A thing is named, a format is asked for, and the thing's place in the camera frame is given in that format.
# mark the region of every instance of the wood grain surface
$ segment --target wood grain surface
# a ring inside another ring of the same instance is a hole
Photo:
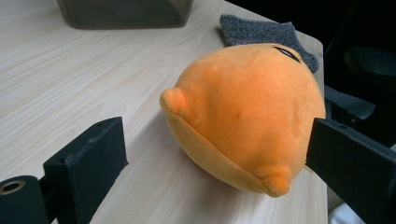
[[[327,223],[317,175],[302,171],[277,199],[230,187],[186,156],[159,106],[184,68],[225,47],[221,14],[267,19],[222,0],[195,0],[182,28],[78,30],[55,0],[0,3],[0,180],[41,178],[44,161],[80,133],[122,117],[130,164],[92,223]],[[322,45],[298,37],[319,58],[323,89]]]

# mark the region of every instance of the plush toy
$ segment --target plush toy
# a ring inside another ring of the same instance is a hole
[[[216,50],[161,94],[170,129],[188,156],[240,189],[278,197],[305,165],[314,118],[325,108],[300,54],[284,45]]]

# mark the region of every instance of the plush toy ear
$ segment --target plush toy ear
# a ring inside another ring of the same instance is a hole
[[[163,91],[160,97],[160,105],[169,119],[184,117],[186,101],[183,92],[179,88]]]

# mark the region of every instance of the chair armrest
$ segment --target chair armrest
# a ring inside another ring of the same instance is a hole
[[[346,52],[344,61],[357,78],[384,90],[396,90],[396,53],[357,46]]]

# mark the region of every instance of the orange fabric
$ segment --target orange fabric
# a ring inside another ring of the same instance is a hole
[[[272,197],[289,191],[304,168],[313,119],[325,117],[318,84],[300,55],[277,44],[206,55],[163,91],[160,103],[195,163],[237,188]]]

